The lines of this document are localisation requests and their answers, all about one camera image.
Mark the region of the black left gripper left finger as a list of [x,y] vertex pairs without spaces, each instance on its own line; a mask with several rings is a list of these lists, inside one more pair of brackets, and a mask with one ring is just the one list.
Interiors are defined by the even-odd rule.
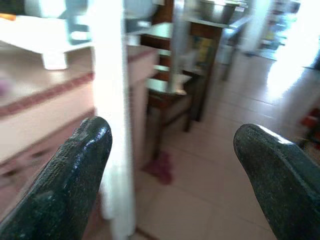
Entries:
[[1,239],[82,239],[112,144],[108,122],[86,118],[3,216]]

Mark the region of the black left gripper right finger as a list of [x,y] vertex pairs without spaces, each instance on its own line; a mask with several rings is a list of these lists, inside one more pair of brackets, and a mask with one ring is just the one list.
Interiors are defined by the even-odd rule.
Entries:
[[278,240],[320,238],[320,166],[295,143],[257,124],[243,124],[234,152]]

